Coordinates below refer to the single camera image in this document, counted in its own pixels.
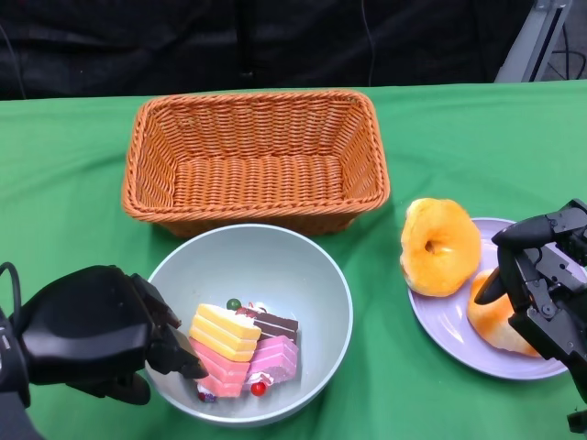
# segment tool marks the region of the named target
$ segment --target wicker basket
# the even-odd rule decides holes
[[[371,101],[336,90],[147,102],[122,198],[132,217],[193,237],[244,222],[336,232],[389,194]]]

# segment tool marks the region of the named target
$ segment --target pastry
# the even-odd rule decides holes
[[[200,304],[189,335],[228,360],[247,362],[253,356],[260,333],[253,319],[246,315]]]
[[[266,386],[293,379],[297,369],[297,346],[285,335],[263,339],[250,361],[244,389],[263,382]]]
[[[208,376],[197,381],[198,385],[217,397],[238,397],[250,363],[228,360],[191,337],[190,344],[208,371]]]
[[[492,269],[480,272],[471,283],[471,297],[467,307],[469,322],[479,336],[493,347],[539,357],[537,351],[507,322],[507,319],[514,314],[507,295],[490,304],[475,303],[477,292],[492,272]]]
[[[406,212],[400,264],[415,292],[444,297],[455,293],[481,261],[481,233],[452,200],[419,199]]]
[[[254,319],[254,324],[260,328],[260,338],[268,339],[275,336],[287,336],[294,344],[297,344],[298,322],[294,319],[281,318],[274,314],[267,313],[262,307],[241,307],[238,314],[245,314]]]

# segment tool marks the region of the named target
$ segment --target toy cake slice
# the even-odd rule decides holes
[[[250,361],[244,388],[249,390],[257,381],[267,385],[268,380],[272,385],[293,379],[297,370],[297,354],[298,347],[285,335],[259,341]]]
[[[211,304],[200,304],[190,328],[190,336],[224,358],[249,361],[261,330],[253,319]]]
[[[246,315],[253,317],[255,325],[260,328],[260,341],[276,336],[287,336],[290,341],[297,344],[298,322],[294,319],[281,318],[250,308],[246,308]]]
[[[192,338],[190,344],[208,371],[208,376],[197,382],[217,397],[238,397],[250,363],[228,360]]]

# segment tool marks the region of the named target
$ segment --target donut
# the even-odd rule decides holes
[[[539,357],[537,351],[507,322],[514,313],[507,295],[486,305],[475,303],[475,296],[493,269],[483,270],[471,283],[471,296],[467,306],[467,318],[477,334],[495,348],[514,351],[523,355]]]
[[[481,261],[481,233],[452,200],[412,202],[405,213],[401,242],[405,281],[426,296],[452,295]]]

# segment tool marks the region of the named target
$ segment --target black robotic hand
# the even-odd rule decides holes
[[[568,270],[568,261],[545,245],[555,243],[581,266],[587,264],[587,205],[572,200],[560,211],[511,225],[493,237],[499,267],[475,302],[506,294],[514,308],[510,325],[543,358],[568,369],[587,402],[587,284]],[[574,433],[587,431],[587,412],[569,416]]]
[[[137,374],[145,361],[162,374],[207,375],[176,330],[180,321],[139,275],[107,266],[82,269],[21,308],[16,270],[10,263],[0,273],[4,269],[13,277],[15,312],[6,319],[0,309],[0,397],[17,395],[28,407],[29,383],[66,383],[96,397],[145,404],[150,388]]]

